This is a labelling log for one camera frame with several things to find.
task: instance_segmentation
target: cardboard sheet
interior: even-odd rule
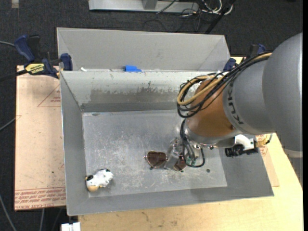
[[[60,81],[17,77],[14,209],[63,206]]]

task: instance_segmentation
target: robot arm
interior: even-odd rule
[[[302,38],[300,33],[273,53],[182,86],[178,112],[186,118],[185,136],[220,146],[239,134],[276,132],[302,184]],[[185,100],[197,82],[195,95]]]

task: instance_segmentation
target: yellow clamp label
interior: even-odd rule
[[[25,67],[25,70],[32,74],[42,72],[44,69],[44,64],[42,63],[29,64],[27,67]]]

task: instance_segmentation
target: gray robot arm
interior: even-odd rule
[[[186,119],[187,136],[198,143],[223,144],[241,133],[276,132],[303,185],[302,41],[300,33],[269,53],[266,61],[241,71],[220,97],[213,95],[207,109]]]

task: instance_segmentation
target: blue clamp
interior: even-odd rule
[[[32,53],[30,47],[28,46],[28,35],[22,35],[18,39],[15,40],[14,45],[22,56],[24,56],[28,62],[33,62],[35,60],[35,56]]]
[[[60,59],[48,61],[47,58],[40,58],[39,55],[39,36],[22,35],[15,40],[14,45],[22,56],[28,62],[24,65],[24,71],[31,75],[47,75],[58,78],[58,70],[53,67],[51,63],[63,62],[65,70],[73,70],[72,60],[69,54],[64,53]]]
[[[236,60],[234,58],[230,58],[226,65],[223,68],[223,71],[230,71],[231,69],[233,69],[236,65]]]
[[[257,51],[257,54],[261,54],[266,51],[266,48],[263,44],[258,44],[258,46],[259,46],[259,49]]]
[[[125,68],[124,68],[124,71],[125,72],[142,72],[141,69],[138,69],[136,66],[131,66],[131,65],[126,65]]]
[[[73,70],[73,63],[71,56],[67,53],[63,53],[60,56],[61,61],[63,62],[64,65],[64,70],[72,71]]]

